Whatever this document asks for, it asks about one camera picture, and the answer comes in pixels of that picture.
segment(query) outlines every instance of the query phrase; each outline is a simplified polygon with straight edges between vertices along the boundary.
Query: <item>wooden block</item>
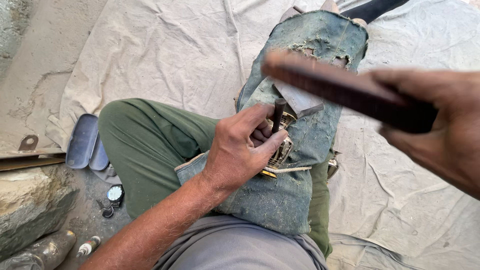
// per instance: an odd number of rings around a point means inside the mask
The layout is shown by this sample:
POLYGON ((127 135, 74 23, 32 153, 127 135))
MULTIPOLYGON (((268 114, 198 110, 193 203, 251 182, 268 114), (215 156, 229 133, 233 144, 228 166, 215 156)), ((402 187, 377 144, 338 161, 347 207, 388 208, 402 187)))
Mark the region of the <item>wooden block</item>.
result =
POLYGON ((340 13, 338 6, 333 0, 326 0, 324 4, 321 6, 320 10, 326 10, 333 13, 340 13))
POLYGON ((322 98, 316 95, 278 80, 275 80, 274 86, 297 114, 297 119, 324 109, 322 98))
POLYGON ((294 8, 289 8, 285 13, 283 13, 282 18, 280 18, 280 23, 283 22, 284 20, 290 18, 293 15, 300 14, 298 11, 296 11, 294 8))

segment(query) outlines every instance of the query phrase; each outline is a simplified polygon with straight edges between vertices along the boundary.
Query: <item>knee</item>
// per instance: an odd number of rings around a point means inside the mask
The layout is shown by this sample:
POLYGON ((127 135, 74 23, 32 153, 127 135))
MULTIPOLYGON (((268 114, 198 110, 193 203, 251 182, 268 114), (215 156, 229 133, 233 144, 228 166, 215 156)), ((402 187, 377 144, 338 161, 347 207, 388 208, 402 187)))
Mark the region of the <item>knee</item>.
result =
POLYGON ((136 109, 130 101, 130 99, 114 100, 102 108, 98 117, 98 130, 100 133, 104 133, 128 119, 129 115, 131 115, 131 110, 136 109))

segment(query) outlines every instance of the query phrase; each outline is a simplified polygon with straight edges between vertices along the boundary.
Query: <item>wristwatch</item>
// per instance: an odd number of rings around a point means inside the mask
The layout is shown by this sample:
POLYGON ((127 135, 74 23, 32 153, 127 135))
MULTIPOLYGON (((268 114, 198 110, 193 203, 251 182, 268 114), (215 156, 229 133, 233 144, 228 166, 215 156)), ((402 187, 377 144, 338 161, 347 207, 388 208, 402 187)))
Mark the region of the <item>wristwatch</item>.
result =
POLYGON ((111 203, 110 206, 120 207, 121 206, 121 201, 123 199, 123 195, 125 195, 125 192, 123 191, 123 186, 120 185, 120 184, 113 185, 107 191, 107 198, 111 203))

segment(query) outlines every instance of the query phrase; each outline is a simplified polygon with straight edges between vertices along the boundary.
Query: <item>hairy forearm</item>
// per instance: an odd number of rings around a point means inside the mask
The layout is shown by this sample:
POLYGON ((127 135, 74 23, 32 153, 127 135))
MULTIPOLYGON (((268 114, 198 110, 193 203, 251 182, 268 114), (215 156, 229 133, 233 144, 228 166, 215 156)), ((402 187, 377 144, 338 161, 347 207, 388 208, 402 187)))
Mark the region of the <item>hairy forearm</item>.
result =
POLYGON ((207 183, 202 174, 191 178, 110 238, 81 269, 151 269, 175 239, 229 195, 207 183))

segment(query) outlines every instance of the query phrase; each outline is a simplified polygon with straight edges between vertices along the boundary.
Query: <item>brass rim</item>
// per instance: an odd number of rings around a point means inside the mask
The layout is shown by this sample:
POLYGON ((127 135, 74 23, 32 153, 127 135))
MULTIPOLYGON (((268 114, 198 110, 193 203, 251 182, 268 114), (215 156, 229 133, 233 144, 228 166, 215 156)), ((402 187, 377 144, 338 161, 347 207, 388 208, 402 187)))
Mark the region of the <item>brass rim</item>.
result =
POLYGON ((266 176, 276 178, 276 174, 274 174, 273 172, 269 172, 269 171, 266 171, 266 170, 261 170, 260 173, 263 174, 263 175, 266 175, 266 176))
POLYGON ((291 118, 293 118, 293 120, 297 120, 297 118, 295 118, 295 116, 289 114, 288 112, 283 112, 283 115, 286 115, 286 116, 290 116, 291 118))

